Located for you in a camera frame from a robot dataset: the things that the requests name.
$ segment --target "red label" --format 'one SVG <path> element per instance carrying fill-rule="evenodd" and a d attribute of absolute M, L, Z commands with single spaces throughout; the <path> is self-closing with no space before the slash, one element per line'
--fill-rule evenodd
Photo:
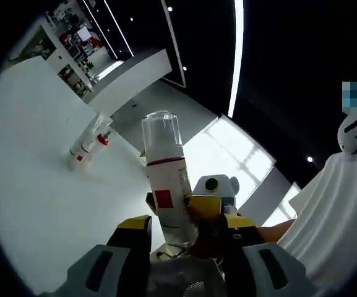
<path fill-rule="evenodd" d="M 174 207 L 170 190 L 155 191 L 155 196 L 160 209 L 172 209 Z"/>

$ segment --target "led strip light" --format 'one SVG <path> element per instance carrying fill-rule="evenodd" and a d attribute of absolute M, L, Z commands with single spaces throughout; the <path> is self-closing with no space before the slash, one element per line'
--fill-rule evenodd
<path fill-rule="evenodd" d="M 108 3 L 106 2 L 106 0 L 104 0 L 104 3 L 105 3 L 106 8 L 108 9 L 108 11 L 110 12 L 112 18 L 114 19 L 114 22 L 115 22 L 115 24 L 116 24 L 116 26 L 117 26 L 119 32 L 121 33 L 122 38 L 123 38 L 123 40 L 124 40 L 124 42 L 125 42 L 127 48 L 129 49 L 130 53 L 131 53 L 131 56 L 134 57 L 133 52 L 131 51 L 129 44 L 128 44 L 127 41 L 126 41 L 126 38 L 123 36 L 122 30 L 121 30 L 121 28 L 119 27 L 118 22 L 116 21 L 114 15 L 112 14 L 112 11 L 111 11 L 111 9 L 110 9 Z"/>
<path fill-rule="evenodd" d="M 230 102 L 228 117 L 232 118 L 236 97 L 238 94 L 241 56 L 243 55 L 243 36 L 244 36 L 244 5 L 243 0 L 234 0 L 235 21 L 236 21 L 236 48 L 234 50 L 232 90 L 230 93 Z"/>
<path fill-rule="evenodd" d="M 92 16 L 92 18 L 93 18 L 94 22 L 96 23 L 96 25 L 97 25 L 98 29 L 100 30 L 101 34 L 103 35 L 103 37 L 104 37 L 105 41 L 107 42 L 107 44 L 108 44 L 108 46 L 110 47 L 111 51 L 113 52 L 113 54 L 114 54 L 115 58 L 117 59 L 117 58 L 118 58 L 118 56 L 115 54 L 114 50 L 112 49 L 112 46 L 111 46 L 111 45 L 110 45 L 110 43 L 108 42 L 108 39 L 106 39 L 106 37 L 105 37 L 105 35 L 104 35 L 103 31 L 101 30 L 101 28 L 100 28 L 100 26 L 99 26 L 98 22 L 96 21 L 96 18 L 94 18 L 94 15 L 92 14 L 92 12 L 91 12 L 90 8 L 88 7 L 88 5 L 87 5 L 86 1 L 85 1 L 85 0 L 83 0 L 83 1 L 84 1 L 84 3 L 85 3 L 85 6 L 86 6 L 87 10 L 89 11 L 90 15 Z"/>

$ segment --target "white tabletop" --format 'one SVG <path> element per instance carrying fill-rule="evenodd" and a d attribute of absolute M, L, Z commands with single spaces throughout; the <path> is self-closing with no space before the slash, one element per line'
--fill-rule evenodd
<path fill-rule="evenodd" d="M 40 58 L 0 76 L 0 243 L 34 291 L 53 291 L 66 270 L 116 225 L 151 214 L 147 177 L 119 135 L 88 173 L 64 157 L 95 116 Z M 164 242 L 153 220 L 152 249 Z"/>

